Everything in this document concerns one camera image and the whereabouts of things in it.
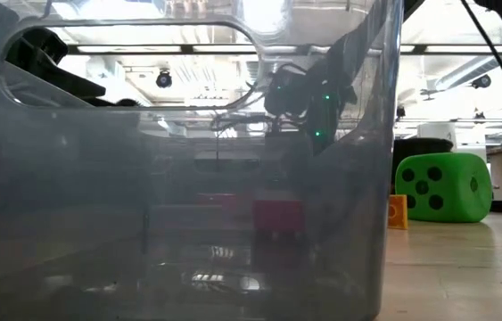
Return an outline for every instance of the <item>black dot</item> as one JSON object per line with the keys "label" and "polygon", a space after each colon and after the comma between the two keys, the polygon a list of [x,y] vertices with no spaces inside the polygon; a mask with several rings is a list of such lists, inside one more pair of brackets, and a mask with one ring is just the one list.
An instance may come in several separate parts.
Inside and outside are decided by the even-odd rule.
{"label": "black dot", "polygon": [[471,191],[476,192],[479,189],[479,182],[476,181],[476,178],[471,178]]}
{"label": "black dot", "polygon": [[432,167],[427,170],[427,176],[429,177],[429,179],[436,182],[443,177],[443,172],[440,171],[440,168],[438,167]]}
{"label": "black dot", "polygon": [[401,173],[401,177],[406,182],[411,182],[415,178],[415,172],[412,169],[405,169],[403,173]]}
{"label": "black dot", "polygon": [[429,198],[429,206],[434,210],[440,210],[443,207],[443,198],[439,195],[432,195]]}
{"label": "black dot", "polygon": [[415,190],[419,195],[425,195],[429,193],[429,185],[425,181],[418,181],[415,185]]}
{"label": "black dot", "polygon": [[415,201],[415,197],[408,195],[407,196],[407,208],[414,209],[416,205],[417,205],[417,202]]}

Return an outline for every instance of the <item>floor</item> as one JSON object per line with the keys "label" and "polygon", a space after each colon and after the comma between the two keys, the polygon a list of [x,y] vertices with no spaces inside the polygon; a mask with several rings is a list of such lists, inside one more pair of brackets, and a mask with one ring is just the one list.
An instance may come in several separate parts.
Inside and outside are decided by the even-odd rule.
{"label": "floor", "polygon": [[389,230],[380,321],[502,320],[502,214]]}

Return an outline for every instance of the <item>green die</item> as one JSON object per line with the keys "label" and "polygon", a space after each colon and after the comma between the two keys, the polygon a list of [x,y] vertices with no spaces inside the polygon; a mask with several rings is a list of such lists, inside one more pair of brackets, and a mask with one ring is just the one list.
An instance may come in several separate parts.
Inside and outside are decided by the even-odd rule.
{"label": "green die", "polygon": [[431,222],[480,222],[492,202],[489,170],[471,153],[407,157],[397,169],[395,191],[407,195],[409,219]]}

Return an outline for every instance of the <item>yellow box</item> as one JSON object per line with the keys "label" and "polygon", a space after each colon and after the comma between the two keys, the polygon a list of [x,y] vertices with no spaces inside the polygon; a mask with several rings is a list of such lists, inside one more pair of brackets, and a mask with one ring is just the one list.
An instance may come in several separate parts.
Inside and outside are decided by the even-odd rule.
{"label": "yellow box", "polygon": [[397,229],[408,228],[406,195],[390,195],[387,227]]}

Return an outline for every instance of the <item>plastic container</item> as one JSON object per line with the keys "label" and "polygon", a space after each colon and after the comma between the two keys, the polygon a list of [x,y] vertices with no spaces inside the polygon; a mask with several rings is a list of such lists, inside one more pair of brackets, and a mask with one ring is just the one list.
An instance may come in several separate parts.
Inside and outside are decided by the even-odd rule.
{"label": "plastic container", "polygon": [[[170,3],[106,0],[89,20],[62,20],[50,2],[0,1],[0,318],[374,319],[402,2],[209,0],[192,18]],[[181,123],[193,108],[92,108],[2,64],[27,28],[137,23],[239,29],[259,52],[256,93],[271,107],[310,102],[309,120],[262,136],[153,136],[147,119]],[[287,62],[317,72],[274,95],[264,84]],[[320,115],[311,106],[325,100],[337,108]]]}

